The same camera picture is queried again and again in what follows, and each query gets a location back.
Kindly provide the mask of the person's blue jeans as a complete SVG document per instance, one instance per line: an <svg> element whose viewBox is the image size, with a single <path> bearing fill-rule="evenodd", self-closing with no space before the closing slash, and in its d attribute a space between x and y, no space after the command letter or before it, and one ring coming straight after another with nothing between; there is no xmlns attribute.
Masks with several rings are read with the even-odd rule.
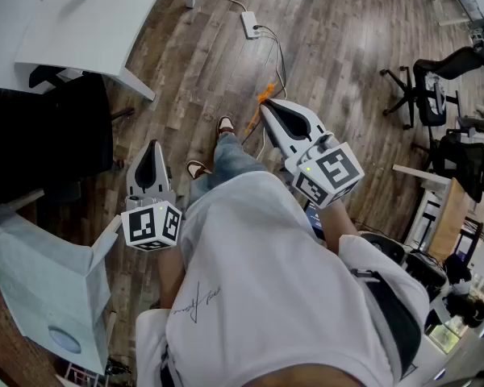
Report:
<svg viewBox="0 0 484 387"><path fill-rule="evenodd" d="M265 166L246 153L233 133L222 134L214 150L214 168L190 183L188 206L224 182L249 172L265 171Z"/></svg>

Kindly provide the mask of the black office chair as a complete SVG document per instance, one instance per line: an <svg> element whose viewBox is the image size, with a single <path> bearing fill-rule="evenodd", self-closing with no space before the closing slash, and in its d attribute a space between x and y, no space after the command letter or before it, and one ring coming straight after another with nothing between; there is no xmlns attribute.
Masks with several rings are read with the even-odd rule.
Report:
<svg viewBox="0 0 484 387"><path fill-rule="evenodd" d="M402 81L390 69L382 69L379 74L388 75L402 90L403 96L390 109L385 109L385 116L393 114L402 106L408 106L409 123L403 129L414 127L414 115L419 114L419 120L425 127L442 127L447 122L447 105L460 106L458 94L445 94L439 82L429 82L430 77L452 81L461 75L484 67L484 42L473 46L465 46L445 57L443 60L418 59L412 67L402 65L399 70L407 75Z"/></svg>
<svg viewBox="0 0 484 387"><path fill-rule="evenodd" d="M411 149L419 149L428 154L423 167L442 177L455 178L463 190L476 202L480 203L484 194L484 144L463 143L462 129L448 129L439 140L429 132L429 147L416 143Z"/></svg>
<svg viewBox="0 0 484 387"><path fill-rule="evenodd" d="M59 81L44 94L0 89L0 205L38 189L62 195L112 168L114 120L96 73Z"/></svg>

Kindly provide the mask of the person's right forearm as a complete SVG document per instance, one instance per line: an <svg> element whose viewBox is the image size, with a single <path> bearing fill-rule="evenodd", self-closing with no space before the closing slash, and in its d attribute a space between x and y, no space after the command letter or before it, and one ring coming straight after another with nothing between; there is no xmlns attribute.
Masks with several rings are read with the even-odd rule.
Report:
<svg viewBox="0 0 484 387"><path fill-rule="evenodd" d="M341 200L317 210L328 251L340 256L360 239L360 235L348 216Z"/></svg>

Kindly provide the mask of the person's white t-shirt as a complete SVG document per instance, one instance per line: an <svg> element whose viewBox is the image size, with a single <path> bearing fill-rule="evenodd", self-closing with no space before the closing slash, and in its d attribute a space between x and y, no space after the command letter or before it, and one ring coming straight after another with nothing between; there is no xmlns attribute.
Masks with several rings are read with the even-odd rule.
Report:
<svg viewBox="0 0 484 387"><path fill-rule="evenodd" d="M355 272L376 272L423 326L425 288L358 235L319 244L301 206L271 173L239 175L186 213L192 252L169 308L136 321L137 387L244 387L286 368L336 368L364 387L397 377Z"/></svg>

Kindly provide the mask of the white shelf frame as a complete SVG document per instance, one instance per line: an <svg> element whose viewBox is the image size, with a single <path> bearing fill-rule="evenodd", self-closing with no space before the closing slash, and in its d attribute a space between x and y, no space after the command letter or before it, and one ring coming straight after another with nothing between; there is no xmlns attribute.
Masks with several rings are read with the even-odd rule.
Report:
<svg viewBox="0 0 484 387"><path fill-rule="evenodd" d="M452 181L435 173L394 164L392 169L421 181L423 190L415 204L415 211L403 233L403 245L428 252L446 207Z"/></svg>

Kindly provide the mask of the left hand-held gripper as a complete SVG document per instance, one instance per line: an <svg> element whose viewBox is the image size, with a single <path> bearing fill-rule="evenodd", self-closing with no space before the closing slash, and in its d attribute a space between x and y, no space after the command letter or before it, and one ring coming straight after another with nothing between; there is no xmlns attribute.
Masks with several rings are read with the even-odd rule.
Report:
<svg viewBox="0 0 484 387"><path fill-rule="evenodd" d="M128 247L153 252L177 245L182 212L175 206L176 194L170 191L161 145L150 140L127 171L126 210L121 219Z"/></svg>

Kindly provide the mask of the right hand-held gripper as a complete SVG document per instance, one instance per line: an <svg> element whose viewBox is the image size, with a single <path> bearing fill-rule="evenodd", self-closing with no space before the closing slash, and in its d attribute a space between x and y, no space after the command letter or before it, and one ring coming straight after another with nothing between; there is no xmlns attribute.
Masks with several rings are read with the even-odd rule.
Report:
<svg viewBox="0 0 484 387"><path fill-rule="evenodd" d="M320 209L350 193L365 173L348 143L339 142L319 117L298 103L261 103L265 131L286 158L291 185Z"/></svg>

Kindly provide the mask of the orange stick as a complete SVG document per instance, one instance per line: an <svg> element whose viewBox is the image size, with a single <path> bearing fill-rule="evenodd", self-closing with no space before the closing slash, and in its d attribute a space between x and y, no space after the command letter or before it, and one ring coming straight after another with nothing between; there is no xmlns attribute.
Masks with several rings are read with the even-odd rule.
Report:
<svg viewBox="0 0 484 387"><path fill-rule="evenodd" d="M253 116L251 117L251 119L248 123L248 126L246 127L246 129L244 131L244 133L246 135L248 135L249 132L257 125L260 104L264 100L266 100L267 98L270 98L273 95L273 93L276 89L276 86L277 86L277 83L269 83L267 85L266 89L257 96L257 108L256 108L256 111L254 112Z"/></svg>

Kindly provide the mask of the wooden board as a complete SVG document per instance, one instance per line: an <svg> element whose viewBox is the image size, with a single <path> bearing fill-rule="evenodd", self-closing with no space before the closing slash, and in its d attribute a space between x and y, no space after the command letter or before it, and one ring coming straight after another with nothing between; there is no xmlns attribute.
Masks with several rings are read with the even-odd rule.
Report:
<svg viewBox="0 0 484 387"><path fill-rule="evenodd" d="M428 254L443 263L453 252L461 227L472 206L472 199L457 179L445 191L442 209L436 218L436 229Z"/></svg>

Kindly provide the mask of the person's left forearm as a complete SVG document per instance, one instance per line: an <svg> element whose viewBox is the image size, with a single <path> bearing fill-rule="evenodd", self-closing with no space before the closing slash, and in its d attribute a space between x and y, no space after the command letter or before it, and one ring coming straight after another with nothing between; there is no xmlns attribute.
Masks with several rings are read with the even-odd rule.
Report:
<svg viewBox="0 0 484 387"><path fill-rule="evenodd" d="M158 286L162 309L171 309L186 274L182 251L179 247L157 253Z"/></svg>

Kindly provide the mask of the phone with lit screen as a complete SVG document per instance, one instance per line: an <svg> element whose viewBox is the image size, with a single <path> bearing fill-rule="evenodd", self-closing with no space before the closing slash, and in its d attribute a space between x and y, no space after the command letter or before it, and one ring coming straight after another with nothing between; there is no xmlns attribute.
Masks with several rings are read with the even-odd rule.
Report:
<svg viewBox="0 0 484 387"><path fill-rule="evenodd" d="M319 216L317 214L317 207L312 202L308 201L307 204L304 206L304 212L310 222L310 225L313 229L313 232L315 233L315 236L318 239L321 239L322 241L324 241L325 237L323 234L322 225L319 221Z"/></svg>

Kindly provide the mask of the white power strip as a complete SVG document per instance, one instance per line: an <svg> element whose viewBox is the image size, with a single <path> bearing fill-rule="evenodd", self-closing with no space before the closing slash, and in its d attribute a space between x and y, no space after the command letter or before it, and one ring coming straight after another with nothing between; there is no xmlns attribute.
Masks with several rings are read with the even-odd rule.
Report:
<svg viewBox="0 0 484 387"><path fill-rule="evenodd" d="M248 40L255 40L260 37L258 31L257 19L253 11L243 11L240 14L240 19L243 25L244 34Z"/></svg>

